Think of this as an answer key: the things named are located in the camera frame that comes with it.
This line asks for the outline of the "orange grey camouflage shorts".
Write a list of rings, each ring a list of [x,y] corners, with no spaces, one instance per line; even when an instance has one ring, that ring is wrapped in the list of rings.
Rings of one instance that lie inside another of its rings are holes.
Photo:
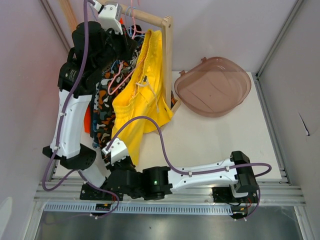
[[[142,44],[137,45],[132,58],[123,63],[123,67],[117,78],[112,81],[114,75],[119,72],[120,61],[117,60],[103,70],[101,80],[95,86],[95,93],[90,102],[91,106],[91,131],[93,148],[104,148],[112,138],[112,129],[115,124],[116,114],[113,101],[130,81],[127,77],[136,67]]]

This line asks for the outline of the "yellow shorts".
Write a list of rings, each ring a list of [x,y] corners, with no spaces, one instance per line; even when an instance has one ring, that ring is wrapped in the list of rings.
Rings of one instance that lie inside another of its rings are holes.
[[[159,127],[171,121],[174,114],[165,100],[162,58],[162,33],[150,29],[144,36],[138,66],[124,90],[112,102],[115,112],[113,135],[134,117],[149,117]]]

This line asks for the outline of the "bright orange shorts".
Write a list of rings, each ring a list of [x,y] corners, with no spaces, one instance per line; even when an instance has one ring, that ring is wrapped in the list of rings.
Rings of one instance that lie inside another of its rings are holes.
[[[90,134],[91,133],[91,108],[89,105],[87,106],[83,123],[84,123],[84,132],[87,134]]]

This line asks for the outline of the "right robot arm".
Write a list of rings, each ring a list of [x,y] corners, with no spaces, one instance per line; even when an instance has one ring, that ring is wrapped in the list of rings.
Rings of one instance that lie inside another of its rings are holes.
[[[150,201],[206,184],[228,185],[228,196],[234,202],[258,190],[250,159],[242,151],[233,151],[229,158],[220,162],[177,170],[155,166],[138,172],[126,158],[111,167],[105,186],[116,194]]]

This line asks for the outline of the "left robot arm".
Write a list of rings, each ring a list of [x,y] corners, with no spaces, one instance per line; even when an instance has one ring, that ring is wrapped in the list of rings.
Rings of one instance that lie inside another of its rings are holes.
[[[59,71],[59,112],[53,140],[42,149],[51,162],[71,172],[78,171],[91,183],[91,194],[97,200],[108,196],[105,176],[95,165],[97,153],[81,144],[84,118],[101,80],[102,72],[115,61],[130,60],[138,43],[125,31],[103,29],[96,21],[80,23],[72,32],[73,47]]]

